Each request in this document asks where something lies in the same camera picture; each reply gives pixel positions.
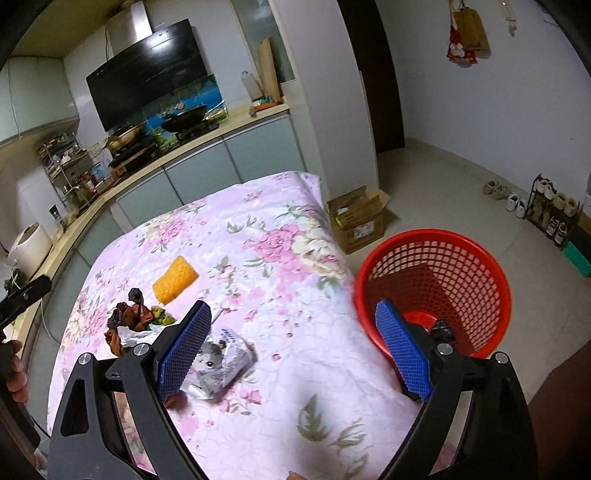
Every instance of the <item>pot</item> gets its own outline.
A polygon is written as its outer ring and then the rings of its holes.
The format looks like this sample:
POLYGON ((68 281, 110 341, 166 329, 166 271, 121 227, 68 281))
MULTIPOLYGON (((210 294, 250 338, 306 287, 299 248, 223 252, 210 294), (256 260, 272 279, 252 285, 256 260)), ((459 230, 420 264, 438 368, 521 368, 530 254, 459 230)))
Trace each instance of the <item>pot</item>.
POLYGON ((121 148, 137 141, 144 134, 144 126, 123 127, 107 138, 105 148, 115 155, 121 148))
POLYGON ((184 132, 201 122, 206 112, 207 105, 199 105, 177 115, 166 115, 162 128, 171 133, 184 132))

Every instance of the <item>kitchen backsplash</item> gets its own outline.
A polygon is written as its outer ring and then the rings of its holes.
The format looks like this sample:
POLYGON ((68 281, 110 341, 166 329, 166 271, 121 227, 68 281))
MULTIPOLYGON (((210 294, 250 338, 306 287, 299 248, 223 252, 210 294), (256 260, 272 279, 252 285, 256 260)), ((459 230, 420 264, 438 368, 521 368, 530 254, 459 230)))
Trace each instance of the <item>kitchen backsplash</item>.
POLYGON ((145 124, 148 134, 160 137, 160 144, 175 142, 174 134, 164 131, 161 127, 165 121, 163 115, 181 113, 200 105, 207 105, 207 110, 223 107, 222 94, 214 75, 195 80, 160 97, 130 116, 124 125, 145 124))

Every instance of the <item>slipper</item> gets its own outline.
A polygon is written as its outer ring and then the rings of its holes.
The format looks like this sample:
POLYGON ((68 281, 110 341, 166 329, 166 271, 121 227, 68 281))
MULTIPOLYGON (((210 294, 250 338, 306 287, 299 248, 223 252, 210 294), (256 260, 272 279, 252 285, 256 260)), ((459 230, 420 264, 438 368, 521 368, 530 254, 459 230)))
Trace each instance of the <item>slipper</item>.
POLYGON ((579 205, 577 205, 577 202, 574 201, 574 198, 569 197, 568 200, 566 200, 566 205, 564 206, 564 213, 566 216, 574 217, 578 210, 579 205))
POLYGON ((547 179, 539 179, 535 182, 535 189, 538 193, 544 193, 546 191, 546 185, 548 185, 547 179))
POLYGON ((546 197, 548 200, 552 200, 555 194, 556 190, 554 190, 554 186, 552 185, 552 183, 548 182, 544 190, 544 197, 546 197))
POLYGON ((495 187, 499 184, 499 182, 491 180, 485 183, 485 185, 482 187, 482 193, 484 195, 490 195, 494 190, 495 187))
POLYGON ((552 203, 558 210, 564 210, 564 206, 566 205, 566 195, 562 192, 558 192, 552 203))
POLYGON ((511 193, 511 195, 509 195, 509 198, 507 198, 507 205, 505 206, 507 211, 512 212, 513 210, 515 210, 515 208, 517 207, 517 202, 519 202, 519 195, 517 195, 515 192, 511 193))
POLYGON ((507 198, 509 198, 509 194, 510 194, 509 189, 499 183, 495 187, 494 192, 492 192, 491 198, 493 200, 506 200, 507 198))

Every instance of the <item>white rice cooker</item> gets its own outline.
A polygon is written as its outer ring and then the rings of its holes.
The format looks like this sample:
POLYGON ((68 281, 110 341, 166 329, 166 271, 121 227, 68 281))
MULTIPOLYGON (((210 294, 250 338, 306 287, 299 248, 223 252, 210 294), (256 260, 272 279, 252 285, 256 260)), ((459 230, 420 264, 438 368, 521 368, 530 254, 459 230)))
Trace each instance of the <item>white rice cooker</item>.
POLYGON ((51 250, 51 239, 39 223, 25 228, 14 241, 8 254, 8 264, 16 265, 30 279, 39 269, 51 250))

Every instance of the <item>bed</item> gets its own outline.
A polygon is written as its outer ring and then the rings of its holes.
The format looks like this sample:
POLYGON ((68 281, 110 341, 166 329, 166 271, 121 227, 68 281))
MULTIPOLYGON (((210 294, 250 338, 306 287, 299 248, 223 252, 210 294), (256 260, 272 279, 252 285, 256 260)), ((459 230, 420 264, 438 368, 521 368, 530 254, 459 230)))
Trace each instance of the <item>bed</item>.
MULTIPOLYGON (((418 405, 366 337, 353 277, 323 214, 319 179, 286 172, 214 193, 137 227, 93 265, 68 321, 48 401, 84 352, 111 358, 106 321, 129 289, 156 305, 152 283, 178 255, 200 277, 167 310, 181 319, 197 299, 215 325, 238 332, 254 368, 212 404, 189 397, 170 416, 212 480, 374 480, 393 457, 418 405)), ((125 403, 125 434, 151 470, 125 403)))

